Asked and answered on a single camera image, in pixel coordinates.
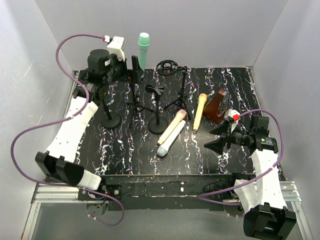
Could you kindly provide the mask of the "green microphone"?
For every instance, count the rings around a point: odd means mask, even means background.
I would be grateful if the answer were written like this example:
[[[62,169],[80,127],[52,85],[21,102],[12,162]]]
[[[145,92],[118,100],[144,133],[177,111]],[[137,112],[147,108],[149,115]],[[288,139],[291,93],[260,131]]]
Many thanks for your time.
[[[150,35],[146,32],[141,32],[138,37],[138,64],[139,67],[144,71],[147,61],[147,51],[150,45]]]

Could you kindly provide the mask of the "black tripod clip stand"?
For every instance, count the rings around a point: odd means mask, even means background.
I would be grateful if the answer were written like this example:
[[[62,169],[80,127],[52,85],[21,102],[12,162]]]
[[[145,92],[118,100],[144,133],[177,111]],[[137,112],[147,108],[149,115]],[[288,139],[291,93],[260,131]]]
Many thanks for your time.
[[[126,102],[126,105],[132,106],[133,112],[132,112],[131,120],[129,123],[129,127],[132,128],[133,121],[135,119],[135,116],[137,116],[138,113],[140,113],[144,110],[149,111],[151,113],[154,113],[155,111],[139,104],[139,96],[135,92],[135,84],[133,83],[131,77],[128,78],[128,84],[129,84],[131,94],[132,94],[132,102]]]

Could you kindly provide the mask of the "pink microphone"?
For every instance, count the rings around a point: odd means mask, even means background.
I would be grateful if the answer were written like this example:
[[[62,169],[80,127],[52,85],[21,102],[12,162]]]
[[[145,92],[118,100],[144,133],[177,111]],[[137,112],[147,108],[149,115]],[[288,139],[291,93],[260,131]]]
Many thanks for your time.
[[[184,109],[181,109],[176,113],[171,123],[168,125],[168,127],[165,129],[165,131],[162,133],[159,140],[157,141],[157,144],[159,146],[165,142],[165,140],[169,137],[172,131],[176,128],[176,126],[185,118],[186,114],[187,112]]]

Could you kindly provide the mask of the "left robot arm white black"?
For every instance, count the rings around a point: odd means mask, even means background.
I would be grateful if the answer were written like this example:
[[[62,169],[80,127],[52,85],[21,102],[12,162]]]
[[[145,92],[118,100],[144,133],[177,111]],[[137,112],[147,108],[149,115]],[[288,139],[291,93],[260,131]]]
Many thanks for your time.
[[[45,152],[38,152],[35,162],[47,178],[72,187],[98,190],[102,178],[74,163],[80,140],[92,117],[100,105],[106,111],[102,120],[106,129],[116,128],[120,124],[120,116],[110,112],[104,100],[108,88],[114,82],[135,84],[144,75],[145,59],[133,55],[132,68],[127,68],[126,60],[105,49],[92,50],[87,58],[87,68],[80,70],[78,84],[72,93],[68,117],[81,107],[84,110],[69,121],[63,122],[52,143]]]

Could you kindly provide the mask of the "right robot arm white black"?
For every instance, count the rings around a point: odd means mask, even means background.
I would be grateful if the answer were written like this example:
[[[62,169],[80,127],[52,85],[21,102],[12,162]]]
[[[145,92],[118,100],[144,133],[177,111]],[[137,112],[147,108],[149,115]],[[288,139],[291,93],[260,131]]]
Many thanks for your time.
[[[244,211],[243,230],[247,237],[261,240],[285,240],[297,222],[288,210],[277,168],[278,144],[269,136],[269,118],[253,115],[249,128],[243,128],[238,115],[211,130],[219,138],[205,148],[221,155],[232,144],[247,147],[255,168],[256,180],[234,173],[231,185]]]

